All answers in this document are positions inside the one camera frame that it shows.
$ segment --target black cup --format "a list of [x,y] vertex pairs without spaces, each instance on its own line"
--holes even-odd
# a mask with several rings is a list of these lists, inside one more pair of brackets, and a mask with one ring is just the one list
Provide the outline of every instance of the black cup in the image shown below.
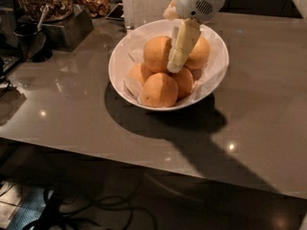
[[42,62],[52,56],[44,29],[38,31],[36,24],[24,24],[14,30],[21,44],[24,60]]

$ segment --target white bowl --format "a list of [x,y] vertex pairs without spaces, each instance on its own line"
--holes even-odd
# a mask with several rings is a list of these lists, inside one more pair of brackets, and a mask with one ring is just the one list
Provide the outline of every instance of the white bowl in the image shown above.
[[125,86],[124,78],[135,63],[142,62],[145,43],[157,35],[171,37],[173,28],[179,26],[181,21],[181,19],[158,20],[146,24],[126,35],[115,47],[109,61],[108,74],[115,90],[129,103],[153,111],[178,110],[199,102],[211,94],[223,80],[229,64],[228,50],[218,34],[212,29],[201,25],[201,35],[208,40],[211,50],[207,65],[201,72],[201,80],[195,84],[190,97],[180,100],[172,107],[155,108],[141,104],[129,92]]

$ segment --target glass jar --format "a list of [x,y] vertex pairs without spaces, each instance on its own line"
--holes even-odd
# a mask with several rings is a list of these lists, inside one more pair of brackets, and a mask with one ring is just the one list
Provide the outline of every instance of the glass jar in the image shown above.
[[45,22],[62,20],[74,11],[73,0],[19,0],[24,12],[28,17],[37,22],[41,16],[41,8],[49,6]]

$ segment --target glossy table surface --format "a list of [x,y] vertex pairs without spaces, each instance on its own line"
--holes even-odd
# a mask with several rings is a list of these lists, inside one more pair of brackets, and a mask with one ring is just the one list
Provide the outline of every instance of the glossy table surface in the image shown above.
[[24,62],[0,99],[0,137],[307,198],[307,24],[220,13],[208,25],[230,64],[222,84],[177,112],[125,102],[108,78],[120,22],[97,19],[72,52]]

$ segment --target laptop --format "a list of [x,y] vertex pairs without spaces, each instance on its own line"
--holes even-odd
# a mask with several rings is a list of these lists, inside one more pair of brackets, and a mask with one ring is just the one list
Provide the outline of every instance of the laptop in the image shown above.
[[0,0],[0,74],[8,74],[22,60],[22,50],[13,30],[16,28],[13,0]]

